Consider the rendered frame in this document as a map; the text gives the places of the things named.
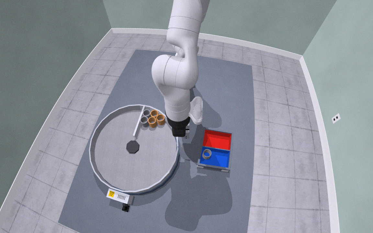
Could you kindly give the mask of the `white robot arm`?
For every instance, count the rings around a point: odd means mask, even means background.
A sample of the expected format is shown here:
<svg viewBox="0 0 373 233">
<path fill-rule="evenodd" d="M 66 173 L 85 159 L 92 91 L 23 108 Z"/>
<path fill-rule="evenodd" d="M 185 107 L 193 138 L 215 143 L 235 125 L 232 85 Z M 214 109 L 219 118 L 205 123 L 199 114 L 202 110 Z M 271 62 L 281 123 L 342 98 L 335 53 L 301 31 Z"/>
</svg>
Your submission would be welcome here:
<svg viewBox="0 0 373 233">
<path fill-rule="evenodd" d="M 160 55 L 152 65 L 152 78 L 166 107 L 182 112 L 190 103 L 190 89 L 198 81 L 198 36 L 210 0 L 174 0 L 167 42 L 175 56 Z M 197 47 L 198 46 L 198 47 Z"/>
</svg>

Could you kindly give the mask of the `bronze bushing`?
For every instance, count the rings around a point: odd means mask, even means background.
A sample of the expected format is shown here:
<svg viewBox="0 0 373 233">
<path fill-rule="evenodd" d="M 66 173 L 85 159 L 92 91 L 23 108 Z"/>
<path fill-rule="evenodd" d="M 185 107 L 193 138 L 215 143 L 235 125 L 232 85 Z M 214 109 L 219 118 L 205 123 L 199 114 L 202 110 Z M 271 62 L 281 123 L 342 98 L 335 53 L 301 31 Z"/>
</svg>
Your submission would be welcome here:
<svg viewBox="0 0 373 233">
<path fill-rule="evenodd" d="M 154 121 L 154 123 L 151 123 L 152 121 Z M 156 118 L 155 118 L 155 117 L 150 117 L 150 118 L 148 119 L 148 122 L 149 122 L 149 125 L 150 125 L 152 128 L 154 128 L 154 127 L 157 126 L 157 121 L 156 121 Z"/>
<path fill-rule="evenodd" d="M 163 120 L 159 121 L 160 118 L 162 118 Z M 164 117 L 164 115 L 162 115 L 162 114 L 157 115 L 156 119 L 157 119 L 157 123 L 159 125 L 164 125 L 164 123 L 165 123 L 165 117 Z"/>
<path fill-rule="evenodd" d="M 151 117 L 157 117 L 157 115 L 158 115 L 159 113 L 158 113 L 158 111 L 157 110 L 152 110 L 151 111 Z M 153 115 L 156 115 L 156 116 L 153 116 Z"/>
</svg>

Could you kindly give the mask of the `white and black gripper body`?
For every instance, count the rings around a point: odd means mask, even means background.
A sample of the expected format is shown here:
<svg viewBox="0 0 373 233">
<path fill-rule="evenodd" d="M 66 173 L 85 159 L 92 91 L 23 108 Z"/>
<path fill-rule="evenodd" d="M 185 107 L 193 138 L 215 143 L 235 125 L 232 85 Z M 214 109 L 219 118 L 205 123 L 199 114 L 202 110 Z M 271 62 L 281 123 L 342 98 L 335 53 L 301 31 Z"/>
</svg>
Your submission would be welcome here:
<svg viewBox="0 0 373 233">
<path fill-rule="evenodd" d="M 165 105 L 165 115 L 168 124 L 172 127 L 172 135 L 175 137 L 184 137 L 186 134 L 186 126 L 190 122 L 190 118 L 196 125 L 200 125 L 203 119 L 203 99 L 195 97 L 188 108 L 182 112 L 170 111 Z"/>
</svg>

